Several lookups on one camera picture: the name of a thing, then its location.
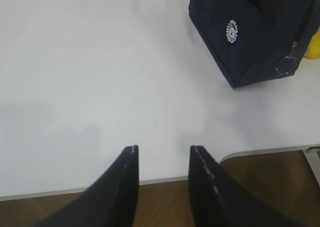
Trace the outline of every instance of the zipper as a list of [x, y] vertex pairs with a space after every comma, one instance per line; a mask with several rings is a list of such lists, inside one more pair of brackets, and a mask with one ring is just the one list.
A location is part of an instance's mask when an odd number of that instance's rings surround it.
[[294, 53], [297, 46], [298, 46], [298, 42], [294, 41], [291, 45], [291, 52], [290, 52], [289, 58], [294, 58]]

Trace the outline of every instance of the zipper pull ring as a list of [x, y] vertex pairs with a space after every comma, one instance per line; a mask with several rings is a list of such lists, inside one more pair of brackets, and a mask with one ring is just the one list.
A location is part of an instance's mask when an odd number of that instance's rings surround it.
[[279, 59], [275, 70], [280, 75], [292, 75], [299, 67], [299, 61], [294, 57], [295, 49], [298, 45], [298, 42], [295, 41], [291, 45], [290, 55], [284, 58]]

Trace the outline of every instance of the metal ring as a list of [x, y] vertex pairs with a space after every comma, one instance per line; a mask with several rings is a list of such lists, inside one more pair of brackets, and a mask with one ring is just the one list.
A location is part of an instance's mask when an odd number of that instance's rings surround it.
[[275, 70], [280, 75], [291, 75], [298, 69], [298, 67], [299, 61], [295, 57], [287, 56], [278, 61]]

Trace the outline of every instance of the black plastic piece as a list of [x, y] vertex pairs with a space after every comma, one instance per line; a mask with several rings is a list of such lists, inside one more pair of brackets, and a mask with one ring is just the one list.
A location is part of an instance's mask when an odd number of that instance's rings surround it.
[[233, 180], [203, 146], [192, 146], [189, 196], [197, 227], [302, 227]]
[[76, 200], [34, 227], [131, 227], [138, 194], [139, 154], [135, 145], [126, 147]]

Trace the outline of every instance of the black object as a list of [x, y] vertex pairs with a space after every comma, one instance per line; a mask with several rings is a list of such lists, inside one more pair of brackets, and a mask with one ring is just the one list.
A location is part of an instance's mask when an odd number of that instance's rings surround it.
[[197, 227], [302, 227], [257, 200], [202, 146], [192, 146], [189, 197]]
[[75, 201], [34, 227], [131, 227], [139, 190], [138, 146], [126, 147]]
[[294, 75], [320, 0], [190, 0], [189, 16], [233, 88]]

